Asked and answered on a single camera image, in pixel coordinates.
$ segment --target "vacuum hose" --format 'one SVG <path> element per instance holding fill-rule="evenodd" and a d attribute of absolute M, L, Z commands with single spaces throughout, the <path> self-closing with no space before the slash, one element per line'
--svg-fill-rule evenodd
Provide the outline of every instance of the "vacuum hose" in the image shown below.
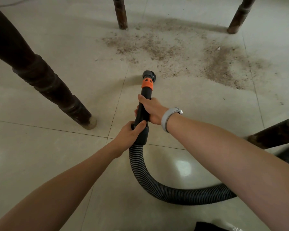
<path fill-rule="evenodd" d="M 141 94 L 147 99 L 150 99 L 156 76 L 152 71 L 146 70 L 142 77 Z M 144 106 L 139 103 L 137 117 L 132 124 L 132 129 L 142 120 L 148 121 L 149 114 L 144 109 Z M 147 124 L 146 128 L 139 134 L 135 143 L 130 147 L 129 159 L 135 178 L 150 195 L 162 201 L 178 205 L 204 205 L 236 197 L 236 194 L 224 184 L 200 189 L 176 189 L 156 181 L 148 172 L 143 159 L 143 146 L 147 142 L 148 133 L 149 127 Z M 278 154 L 277 157 L 289 163 L 289 148 Z"/>

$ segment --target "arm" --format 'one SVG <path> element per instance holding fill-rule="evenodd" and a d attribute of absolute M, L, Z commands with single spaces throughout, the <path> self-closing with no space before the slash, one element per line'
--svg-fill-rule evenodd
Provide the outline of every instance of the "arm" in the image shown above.
<path fill-rule="evenodd" d="M 145 128 L 126 124 L 118 136 L 94 155 L 32 191 L 0 219 L 0 231 L 57 231 L 72 215 L 111 161 L 119 157 Z"/>
<path fill-rule="evenodd" d="M 150 121 L 167 108 L 139 96 Z M 208 171 L 226 184 L 271 229 L 289 230 L 289 164 L 217 126 L 170 116 L 167 130 Z"/>

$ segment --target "turned wooden leg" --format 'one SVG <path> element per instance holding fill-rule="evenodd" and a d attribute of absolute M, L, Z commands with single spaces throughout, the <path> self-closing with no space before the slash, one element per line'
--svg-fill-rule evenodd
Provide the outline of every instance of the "turned wooden leg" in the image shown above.
<path fill-rule="evenodd" d="M 227 32 L 229 34 L 236 34 L 239 31 L 239 28 L 244 23 L 254 2 L 255 0 L 243 0 L 242 4 L 239 6 L 237 12 L 235 13 L 235 16 L 232 19 L 231 24 L 227 29 Z"/>
<path fill-rule="evenodd" d="M 119 28 L 122 30 L 126 30 L 127 29 L 127 17 L 126 17 L 124 0 L 113 0 L 113 2 L 115 4 L 115 10 L 116 10 Z"/>
<path fill-rule="evenodd" d="M 262 149 L 289 143 L 289 119 L 251 135 L 247 140 Z"/>
<path fill-rule="evenodd" d="M 16 74 L 34 86 L 44 97 L 57 104 L 82 127 L 92 129 L 96 126 L 96 119 L 41 56 L 34 54 L 21 34 L 1 11 L 0 59 L 12 66 Z"/>

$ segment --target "left hand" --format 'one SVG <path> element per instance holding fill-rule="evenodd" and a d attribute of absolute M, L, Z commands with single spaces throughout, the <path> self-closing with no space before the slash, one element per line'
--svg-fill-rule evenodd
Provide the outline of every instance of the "left hand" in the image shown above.
<path fill-rule="evenodd" d="M 119 134 L 111 142 L 111 144 L 114 144 L 114 146 L 118 149 L 119 155 L 117 155 L 116 158 L 121 156 L 124 151 L 133 145 L 140 132 L 142 132 L 147 125 L 147 122 L 143 120 L 134 130 L 132 130 L 131 125 L 133 122 L 134 121 L 129 121 L 125 126 L 123 126 Z"/>

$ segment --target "smartwatch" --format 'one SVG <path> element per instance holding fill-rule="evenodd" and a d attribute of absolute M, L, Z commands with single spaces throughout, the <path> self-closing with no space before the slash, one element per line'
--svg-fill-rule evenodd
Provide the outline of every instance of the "smartwatch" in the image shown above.
<path fill-rule="evenodd" d="M 174 108 L 168 109 L 162 117 L 161 126 L 162 126 L 163 130 L 166 131 L 167 133 L 169 133 L 167 131 L 167 121 L 168 121 L 169 117 L 174 113 L 179 113 L 182 115 L 183 111 L 177 107 L 174 107 Z"/>

